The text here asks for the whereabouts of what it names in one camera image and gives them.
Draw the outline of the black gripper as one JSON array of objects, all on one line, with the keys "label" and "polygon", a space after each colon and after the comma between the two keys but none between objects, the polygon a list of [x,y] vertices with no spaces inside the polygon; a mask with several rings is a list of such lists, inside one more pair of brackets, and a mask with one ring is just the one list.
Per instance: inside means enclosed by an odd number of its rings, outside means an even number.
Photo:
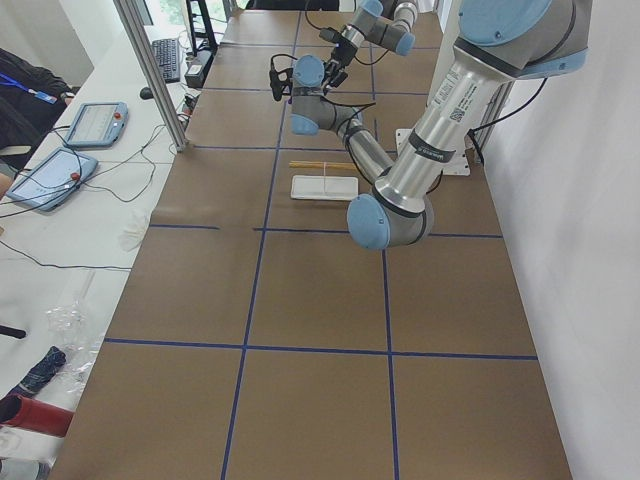
[{"label": "black gripper", "polygon": [[331,57],[324,63],[325,75],[324,83],[342,83],[348,73],[346,67],[354,58],[353,45],[336,45],[331,52]]},{"label": "black gripper", "polygon": [[272,96],[275,101],[281,101],[284,96],[290,96],[293,88],[294,68],[289,66],[282,70],[277,70],[274,60],[277,57],[287,57],[294,59],[293,56],[284,53],[274,54],[270,58],[269,82]]}]

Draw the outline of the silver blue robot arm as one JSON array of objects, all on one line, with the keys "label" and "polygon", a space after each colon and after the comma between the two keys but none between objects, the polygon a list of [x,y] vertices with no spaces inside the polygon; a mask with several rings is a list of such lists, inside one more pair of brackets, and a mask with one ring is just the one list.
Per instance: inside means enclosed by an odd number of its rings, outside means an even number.
[{"label": "silver blue robot arm", "polygon": [[386,51],[406,56],[413,48],[413,26],[419,15],[417,1],[395,1],[391,18],[383,16],[381,1],[363,1],[349,22],[336,30],[324,27],[319,37],[334,45],[329,60],[324,62],[325,87],[337,87],[348,76],[346,69],[367,41]]},{"label": "silver blue robot arm", "polygon": [[293,133],[335,133],[370,183],[370,192],[348,206],[352,239],[364,248],[383,250],[414,244],[428,234],[434,224],[428,191],[482,107],[503,84],[581,68],[591,11],[588,1],[463,2],[453,62],[396,157],[377,143],[357,107],[332,102],[327,94],[346,79],[364,42],[401,56],[411,51],[415,2],[398,4],[392,18],[385,19],[380,2],[365,1],[341,29],[320,31],[333,45],[329,59],[304,55],[290,68],[271,70],[273,97],[290,100]]}]

